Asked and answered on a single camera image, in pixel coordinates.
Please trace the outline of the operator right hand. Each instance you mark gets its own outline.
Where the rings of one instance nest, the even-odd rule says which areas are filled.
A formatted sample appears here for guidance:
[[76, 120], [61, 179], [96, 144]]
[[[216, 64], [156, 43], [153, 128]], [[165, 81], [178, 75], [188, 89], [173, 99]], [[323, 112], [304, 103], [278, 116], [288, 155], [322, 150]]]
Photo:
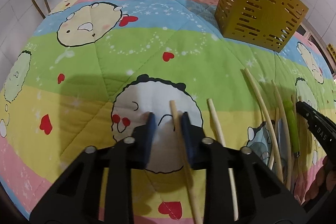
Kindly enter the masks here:
[[331, 192], [335, 187], [336, 174], [335, 166], [327, 156], [323, 159], [322, 167], [317, 172], [313, 183], [305, 194], [305, 201], [310, 201], [317, 197], [323, 184]]

